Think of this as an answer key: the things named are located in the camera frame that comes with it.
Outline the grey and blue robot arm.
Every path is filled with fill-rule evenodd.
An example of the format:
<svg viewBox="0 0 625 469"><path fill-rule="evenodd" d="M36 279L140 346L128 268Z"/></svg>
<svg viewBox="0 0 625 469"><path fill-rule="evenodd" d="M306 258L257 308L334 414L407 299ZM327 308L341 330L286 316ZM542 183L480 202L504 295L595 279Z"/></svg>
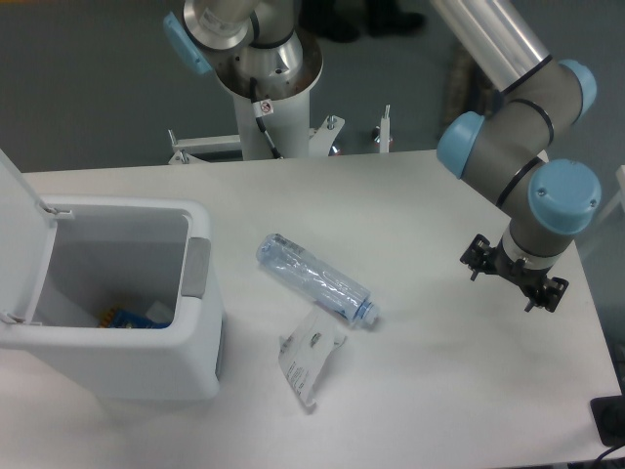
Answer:
<svg viewBox="0 0 625 469"><path fill-rule="evenodd" d="M508 1L438 1L436 10L504 98L485 117L457 117L437 144L456 178L510 219L496 245L477 236L462 255L475 275L516 285L533 308L554 311L566 280L549 271L590 224L601 185L586 165L540 154L593 104L592 72L551 55ZM325 157L328 125L310 126L322 70L315 39L290 1L177 1L163 22L183 63L215 73L231 94L247 159Z"/></svg>

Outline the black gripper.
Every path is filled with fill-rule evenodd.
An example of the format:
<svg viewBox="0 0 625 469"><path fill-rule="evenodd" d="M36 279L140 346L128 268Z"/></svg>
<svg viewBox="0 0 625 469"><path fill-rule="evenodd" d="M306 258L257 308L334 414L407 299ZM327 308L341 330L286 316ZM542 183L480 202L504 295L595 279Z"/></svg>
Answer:
<svg viewBox="0 0 625 469"><path fill-rule="evenodd" d="M498 275L516 285L528 299L526 312L538 308L554 313L569 286L564 278L548 278L548 269L532 270L526 268L521 259L513 261L502 243L492 247L482 234L475 236L461 256L461 263L472 271L471 281L479 274Z"/></svg>

